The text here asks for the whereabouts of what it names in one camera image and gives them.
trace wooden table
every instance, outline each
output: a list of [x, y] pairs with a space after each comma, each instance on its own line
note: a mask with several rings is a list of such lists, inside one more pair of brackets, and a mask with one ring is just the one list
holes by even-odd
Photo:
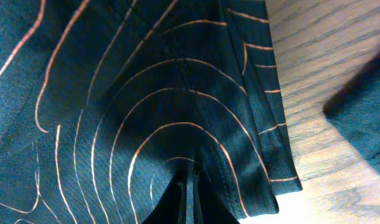
[[302, 192], [242, 223], [380, 223], [380, 176], [329, 124], [324, 103], [380, 50], [380, 0], [269, 0]]

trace dark fabric piece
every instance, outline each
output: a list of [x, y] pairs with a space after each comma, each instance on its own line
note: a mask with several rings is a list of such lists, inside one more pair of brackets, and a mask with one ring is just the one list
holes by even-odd
[[236, 218], [301, 189], [264, 2], [0, 0], [0, 223], [141, 223], [194, 164]]
[[324, 106], [324, 113], [380, 173], [380, 53]]

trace navy cloth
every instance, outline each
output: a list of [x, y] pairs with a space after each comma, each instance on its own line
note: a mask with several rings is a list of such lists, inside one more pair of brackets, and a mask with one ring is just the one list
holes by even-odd
[[194, 164], [238, 219], [302, 188], [264, 1], [0, 0], [0, 223], [141, 223]]
[[380, 53], [325, 104], [324, 113], [380, 174]]

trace wooden floor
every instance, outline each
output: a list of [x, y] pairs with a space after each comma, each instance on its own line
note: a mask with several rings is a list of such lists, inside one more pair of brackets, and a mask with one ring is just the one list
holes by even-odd
[[380, 50], [380, 0], [266, 0], [292, 153], [304, 190], [243, 223], [380, 223], [380, 176], [323, 104]]

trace fabric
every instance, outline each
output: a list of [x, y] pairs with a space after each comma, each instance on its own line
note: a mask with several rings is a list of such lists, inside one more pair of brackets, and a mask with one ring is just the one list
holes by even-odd
[[380, 174], [380, 53], [325, 105], [324, 112]]
[[238, 219], [301, 190], [264, 2], [0, 0], [0, 223], [141, 223], [194, 163]]

